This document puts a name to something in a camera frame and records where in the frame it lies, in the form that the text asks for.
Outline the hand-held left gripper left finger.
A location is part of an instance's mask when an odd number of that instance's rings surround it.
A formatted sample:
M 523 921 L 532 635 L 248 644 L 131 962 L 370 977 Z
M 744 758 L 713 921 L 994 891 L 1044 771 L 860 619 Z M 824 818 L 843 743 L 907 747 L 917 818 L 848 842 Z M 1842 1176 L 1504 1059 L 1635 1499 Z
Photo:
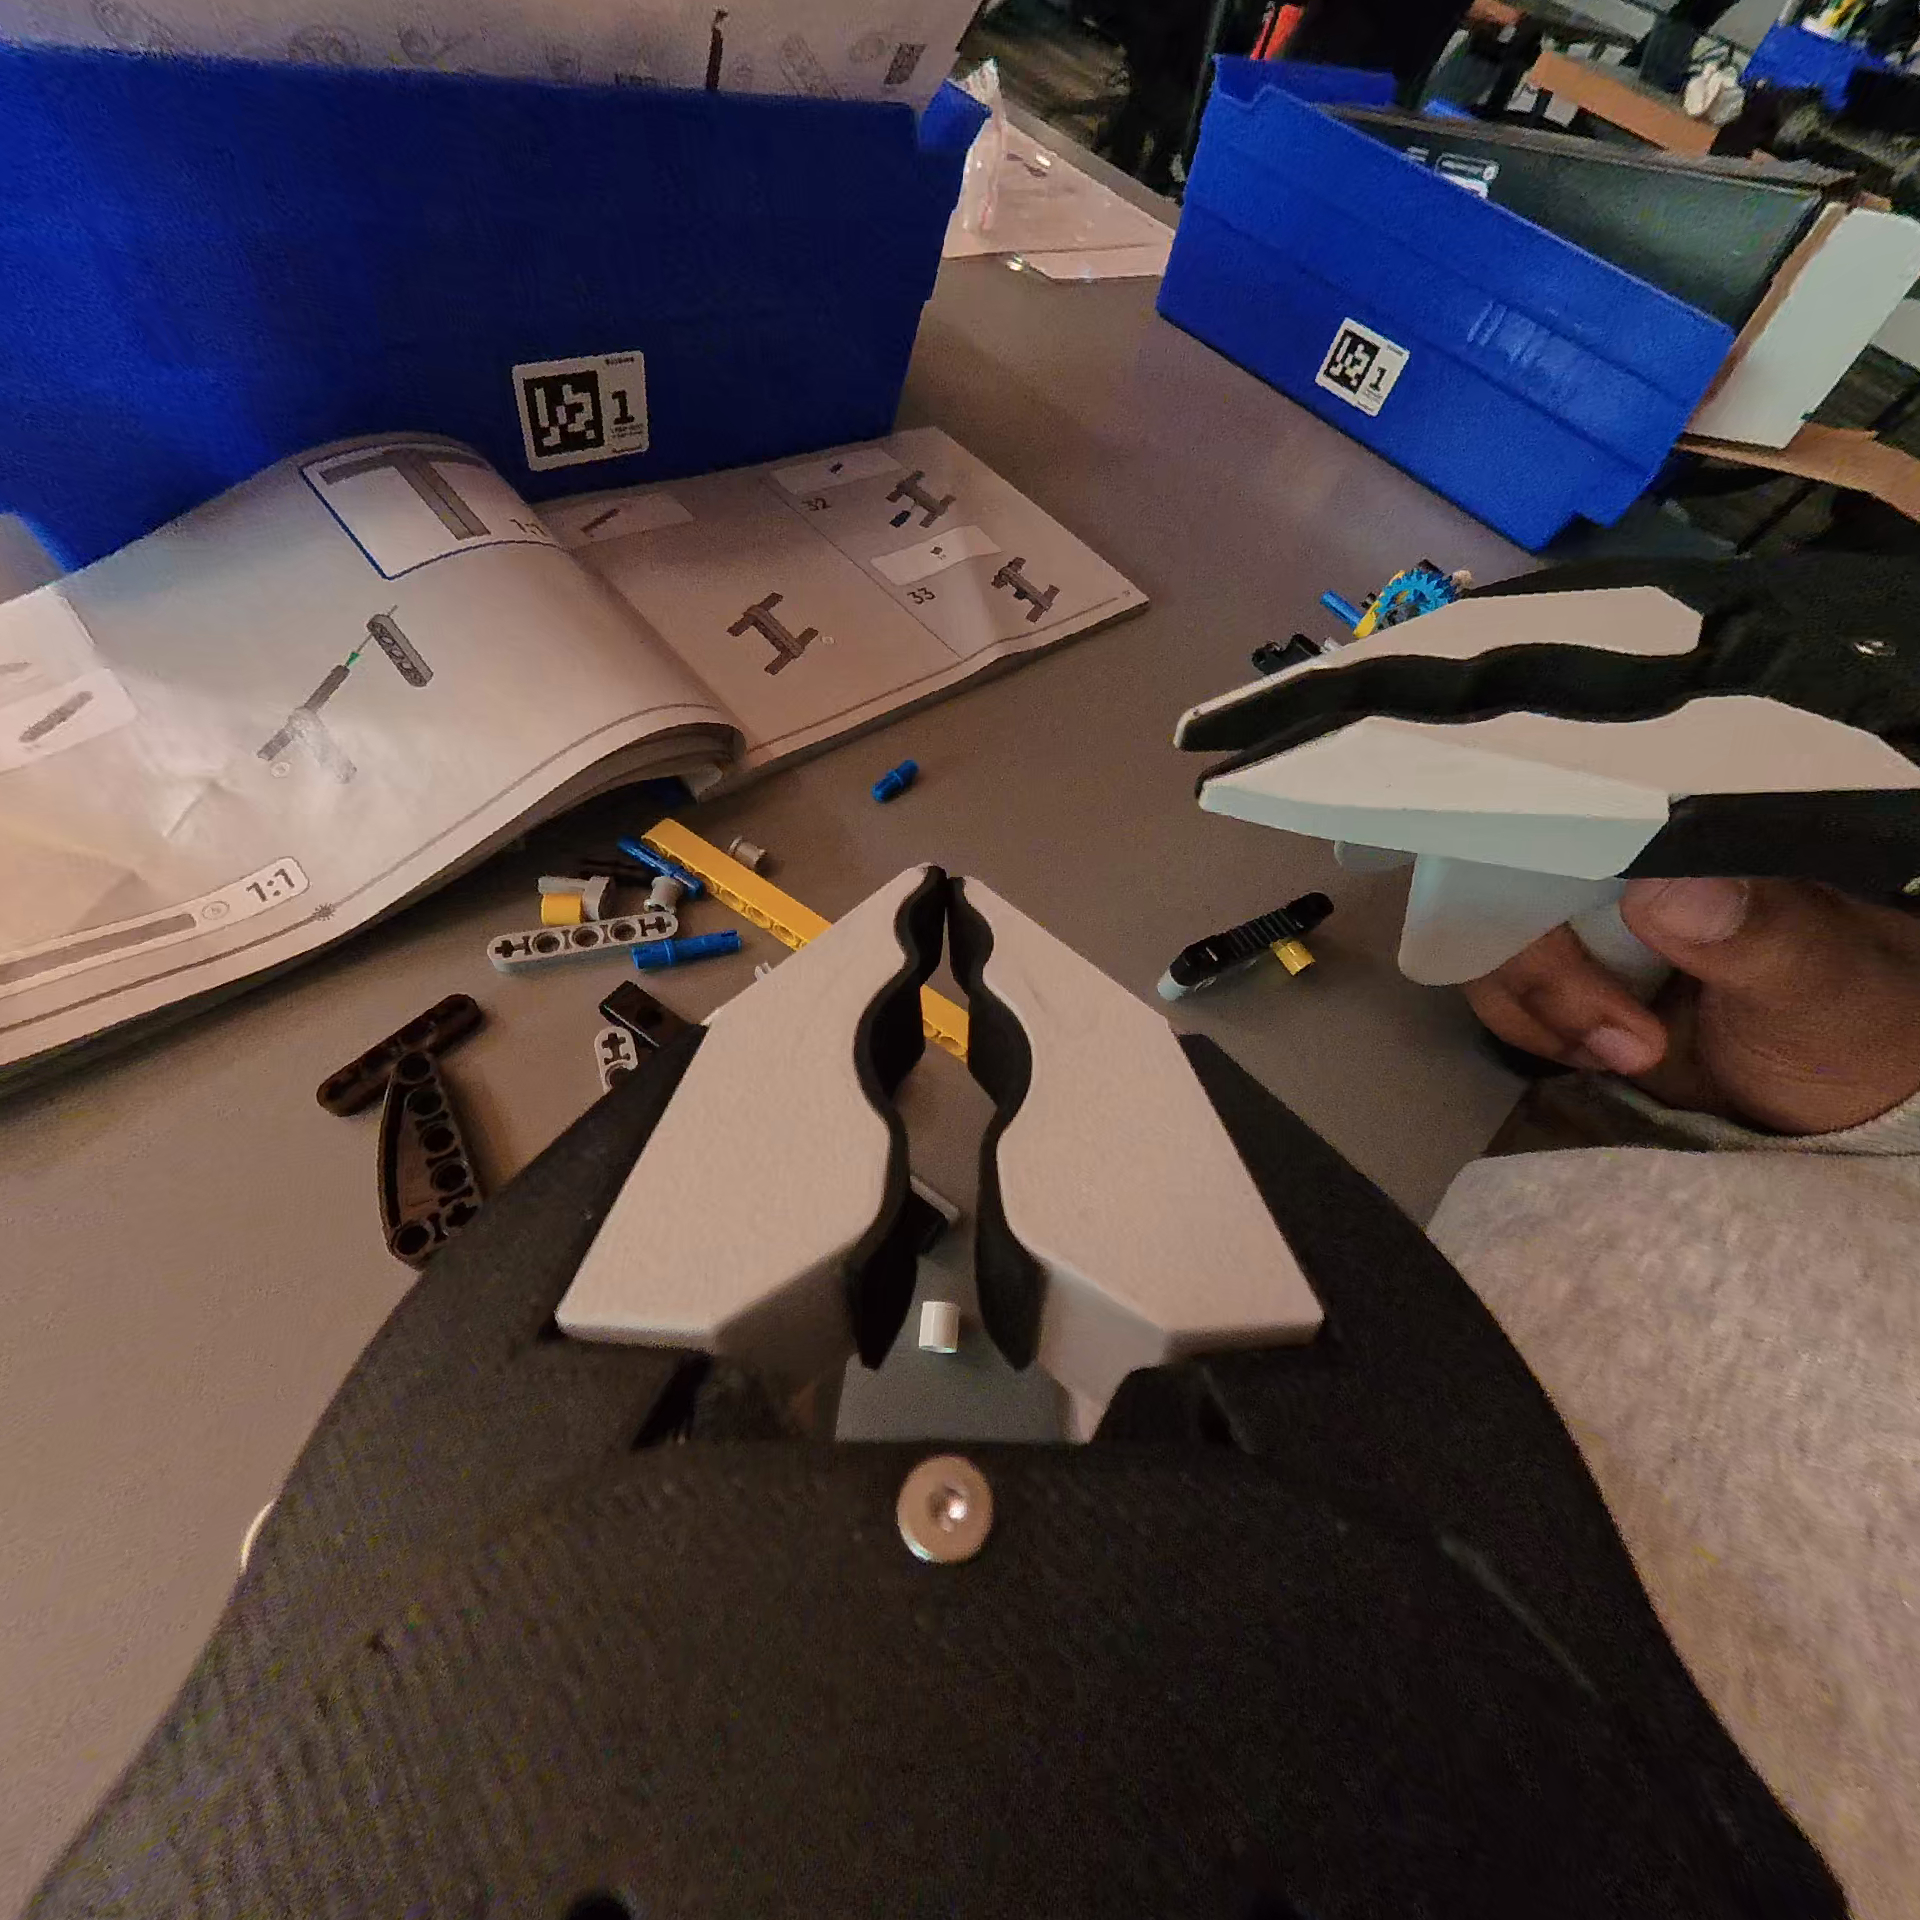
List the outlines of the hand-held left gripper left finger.
M 919 1284 L 899 1092 L 946 902 L 945 868 L 900 871 L 704 1024 L 561 1299 L 564 1336 L 787 1398 L 884 1364 Z

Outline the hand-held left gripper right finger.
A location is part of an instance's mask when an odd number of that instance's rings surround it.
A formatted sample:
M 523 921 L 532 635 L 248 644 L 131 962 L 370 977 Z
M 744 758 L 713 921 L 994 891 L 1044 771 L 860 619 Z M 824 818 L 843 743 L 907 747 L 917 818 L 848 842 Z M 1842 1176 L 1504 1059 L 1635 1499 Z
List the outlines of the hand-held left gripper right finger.
M 1130 1377 L 1315 1343 L 1325 1310 L 1183 1036 L 983 880 L 948 882 L 968 1068 L 993 1104 L 976 1304 L 1096 1435 Z

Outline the lego assembly with blue gear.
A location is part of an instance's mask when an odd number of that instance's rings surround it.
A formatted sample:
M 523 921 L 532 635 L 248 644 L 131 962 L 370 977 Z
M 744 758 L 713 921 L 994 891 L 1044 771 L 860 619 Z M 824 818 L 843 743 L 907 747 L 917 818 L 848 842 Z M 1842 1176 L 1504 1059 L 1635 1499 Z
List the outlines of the lego assembly with blue gear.
M 1354 640 L 1371 638 L 1412 618 L 1447 609 L 1473 586 L 1473 571 L 1466 568 L 1439 568 L 1432 561 L 1419 561 L 1400 570 L 1379 590 L 1368 593 L 1363 600 L 1325 590 L 1320 595 L 1320 609 L 1332 615 L 1338 635 L 1320 640 L 1296 631 L 1288 640 L 1266 640 L 1251 655 L 1252 667 L 1261 680 L 1275 678 L 1288 667 L 1305 665 L 1344 649 Z

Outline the black and yellow lego assembly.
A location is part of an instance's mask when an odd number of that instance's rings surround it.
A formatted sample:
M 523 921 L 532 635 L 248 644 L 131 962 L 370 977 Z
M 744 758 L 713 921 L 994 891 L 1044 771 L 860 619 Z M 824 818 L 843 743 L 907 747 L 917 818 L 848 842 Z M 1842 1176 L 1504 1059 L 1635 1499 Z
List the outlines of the black and yellow lego assembly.
M 1325 895 L 1305 895 L 1259 916 L 1211 932 L 1179 948 L 1160 978 L 1160 998 L 1179 1001 L 1204 992 L 1227 977 L 1279 962 L 1288 977 L 1315 968 L 1311 937 L 1332 914 Z

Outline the grey lego beam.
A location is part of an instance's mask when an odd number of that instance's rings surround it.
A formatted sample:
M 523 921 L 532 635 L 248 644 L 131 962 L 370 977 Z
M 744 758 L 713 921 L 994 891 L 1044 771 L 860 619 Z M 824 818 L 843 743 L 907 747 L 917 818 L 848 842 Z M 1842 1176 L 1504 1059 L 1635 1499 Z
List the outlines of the grey lego beam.
M 504 977 L 536 977 L 603 956 L 631 956 L 642 945 L 671 942 L 681 932 L 676 914 L 649 911 L 634 916 L 540 926 L 488 940 L 488 961 Z

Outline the long yellow lego beam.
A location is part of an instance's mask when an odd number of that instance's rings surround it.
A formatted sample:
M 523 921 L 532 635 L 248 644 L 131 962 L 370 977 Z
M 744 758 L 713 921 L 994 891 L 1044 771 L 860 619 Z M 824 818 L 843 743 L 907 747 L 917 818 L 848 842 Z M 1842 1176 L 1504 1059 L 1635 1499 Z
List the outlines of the long yellow lego beam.
M 720 905 L 770 932 L 789 952 L 800 952 L 827 932 L 827 916 L 684 823 L 658 822 L 634 844 L 698 879 Z M 968 1011 L 929 985 L 919 990 L 919 1009 L 927 1041 L 962 1065 L 970 1059 Z

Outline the black T-shaped lego beam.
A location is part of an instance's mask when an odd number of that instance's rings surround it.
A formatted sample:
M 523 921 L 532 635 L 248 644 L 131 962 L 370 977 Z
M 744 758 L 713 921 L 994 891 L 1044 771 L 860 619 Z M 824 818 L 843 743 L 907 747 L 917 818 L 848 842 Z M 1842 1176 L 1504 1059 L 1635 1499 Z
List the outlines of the black T-shaped lego beam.
M 413 1271 L 471 1226 L 484 1200 L 444 1068 L 445 1056 L 482 1023 L 480 1004 L 456 992 L 315 1088 L 321 1110 L 333 1118 L 377 1110 L 380 1231 L 389 1254 Z

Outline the person's right hand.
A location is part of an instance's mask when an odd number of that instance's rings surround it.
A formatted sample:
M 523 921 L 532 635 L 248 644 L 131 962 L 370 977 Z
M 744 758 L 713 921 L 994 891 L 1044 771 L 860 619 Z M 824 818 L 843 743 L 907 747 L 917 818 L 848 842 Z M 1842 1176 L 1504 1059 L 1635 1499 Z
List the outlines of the person's right hand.
M 1482 1026 L 1676 1110 L 1783 1129 L 1915 1095 L 1915 916 L 1802 880 L 1633 880 L 1618 905 L 1668 968 L 1653 1001 L 1562 926 L 1464 987 Z

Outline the cardboard box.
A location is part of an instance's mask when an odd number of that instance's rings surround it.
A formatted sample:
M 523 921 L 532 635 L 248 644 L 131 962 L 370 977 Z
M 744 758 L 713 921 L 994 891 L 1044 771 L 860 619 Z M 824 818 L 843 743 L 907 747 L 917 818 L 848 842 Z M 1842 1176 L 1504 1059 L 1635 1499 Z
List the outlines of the cardboard box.
M 1917 225 L 1825 207 L 1741 327 L 1679 454 L 1876 498 L 1917 519 L 1917 463 L 1872 430 L 1812 423 L 1917 275 Z

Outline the black white marker sticker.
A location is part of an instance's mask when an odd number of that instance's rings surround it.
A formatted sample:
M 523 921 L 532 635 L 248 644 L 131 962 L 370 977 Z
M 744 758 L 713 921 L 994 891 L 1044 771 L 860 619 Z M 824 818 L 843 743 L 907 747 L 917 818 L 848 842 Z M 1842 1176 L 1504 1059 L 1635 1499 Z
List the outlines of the black white marker sticker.
M 1409 348 L 1361 320 L 1347 319 L 1338 324 L 1313 385 L 1359 414 L 1379 419 L 1409 359 Z
M 642 353 L 599 353 L 512 368 L 531 474 L 608 464 L 651 448 Z

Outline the dark flat box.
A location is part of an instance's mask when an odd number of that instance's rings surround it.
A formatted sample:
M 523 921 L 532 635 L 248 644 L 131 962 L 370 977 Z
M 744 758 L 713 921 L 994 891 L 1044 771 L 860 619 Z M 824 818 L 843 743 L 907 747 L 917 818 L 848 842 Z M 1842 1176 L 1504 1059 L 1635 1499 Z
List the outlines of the dark flat box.
M 1685 155 L 1469 116 L 1338 105 L 1332 116 L 1623 272 L 1741 329 L 1853 174 L 1811 160 Z

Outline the small blue bin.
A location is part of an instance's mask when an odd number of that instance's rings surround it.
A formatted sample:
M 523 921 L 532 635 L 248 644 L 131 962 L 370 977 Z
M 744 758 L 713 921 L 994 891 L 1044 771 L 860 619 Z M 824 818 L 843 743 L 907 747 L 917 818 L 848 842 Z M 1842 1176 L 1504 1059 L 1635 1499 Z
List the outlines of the small blue bin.
M 1897 67 L 1858 39 L 1837 39 L 1797 23 L 1773 23 L 1745 64 L 1741 88 L 1812 89 L 1828 107 L 1845 107 L 1853 74 Z

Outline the person's grey sweater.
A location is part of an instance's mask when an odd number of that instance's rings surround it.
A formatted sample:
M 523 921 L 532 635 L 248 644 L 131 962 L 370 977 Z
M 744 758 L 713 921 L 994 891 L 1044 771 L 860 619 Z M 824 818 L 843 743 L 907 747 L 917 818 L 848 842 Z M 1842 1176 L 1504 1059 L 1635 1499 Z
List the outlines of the person's grey sweater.
M 1483 1159 L 1432 1238 L 1857 1914 L 1915 1915 L 1915 1156 Z

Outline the clear plastic bag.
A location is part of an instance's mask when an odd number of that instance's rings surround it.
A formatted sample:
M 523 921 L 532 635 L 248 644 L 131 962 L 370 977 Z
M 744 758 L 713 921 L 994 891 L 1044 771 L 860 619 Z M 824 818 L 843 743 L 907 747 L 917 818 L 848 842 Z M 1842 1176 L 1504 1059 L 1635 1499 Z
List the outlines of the clear plastic bag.
M 988 120 L 968 150 L 945 262 L 997 258 L 1048 281 L 1160 281 L 1173 228 L 1012 127 L 994 60 L 959 83 Z

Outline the large blue plastic bin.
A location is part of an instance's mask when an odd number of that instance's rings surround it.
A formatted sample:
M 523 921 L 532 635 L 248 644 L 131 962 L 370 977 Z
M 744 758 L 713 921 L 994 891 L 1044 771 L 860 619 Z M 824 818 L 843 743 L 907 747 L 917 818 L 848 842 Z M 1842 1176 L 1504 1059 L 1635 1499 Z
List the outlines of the large blue plastic bin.
M 4 515 L 77 570 L 333 441 L 549 502 L 879 440 L 983 124 L 4 47 Z M 529 471 L 512 368 L 599 353 L 649 454 Z

